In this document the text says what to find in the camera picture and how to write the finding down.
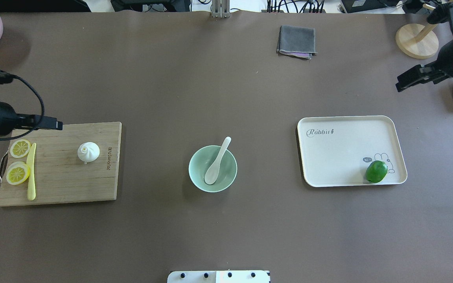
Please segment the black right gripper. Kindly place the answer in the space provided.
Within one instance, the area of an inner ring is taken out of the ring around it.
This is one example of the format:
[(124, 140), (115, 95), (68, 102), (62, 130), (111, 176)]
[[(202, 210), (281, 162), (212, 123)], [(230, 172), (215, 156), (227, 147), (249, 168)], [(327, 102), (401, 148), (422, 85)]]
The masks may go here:
[(453, 78), (453, 40), (441, 48), (436, 61), (426, 66), (415, 65), (399, 75), (396, 90), (399, 93), (416, 85), (442, 81), (450, 77)]

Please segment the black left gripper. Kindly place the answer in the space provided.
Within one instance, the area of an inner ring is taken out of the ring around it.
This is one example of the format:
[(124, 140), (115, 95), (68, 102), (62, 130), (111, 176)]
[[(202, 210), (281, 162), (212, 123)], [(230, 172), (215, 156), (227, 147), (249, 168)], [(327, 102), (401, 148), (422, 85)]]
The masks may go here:
[(14, 129), (22, 130), (63, 130), (63, 122), (57, 118), (37, 114), (16, 114), (11, 105), (0, 102), (0, 136)]

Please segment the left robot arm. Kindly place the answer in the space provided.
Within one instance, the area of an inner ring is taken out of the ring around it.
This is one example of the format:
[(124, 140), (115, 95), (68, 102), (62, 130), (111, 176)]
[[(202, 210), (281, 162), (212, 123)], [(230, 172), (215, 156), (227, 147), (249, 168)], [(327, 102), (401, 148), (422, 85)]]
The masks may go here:
[(9, 104), (0, 102), (0, 136), (10, 134), (13, 130), (63, 130), (63, 122), (57, 118), (38, 114), (18, 114)]

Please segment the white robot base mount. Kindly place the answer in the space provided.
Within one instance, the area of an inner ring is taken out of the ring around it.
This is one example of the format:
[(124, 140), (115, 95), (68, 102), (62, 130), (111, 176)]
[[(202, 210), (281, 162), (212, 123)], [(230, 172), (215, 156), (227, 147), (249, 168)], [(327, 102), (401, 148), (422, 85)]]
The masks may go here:
[(185, 270), (170, 272), (167, 283), (270, 283), (267, 270)]

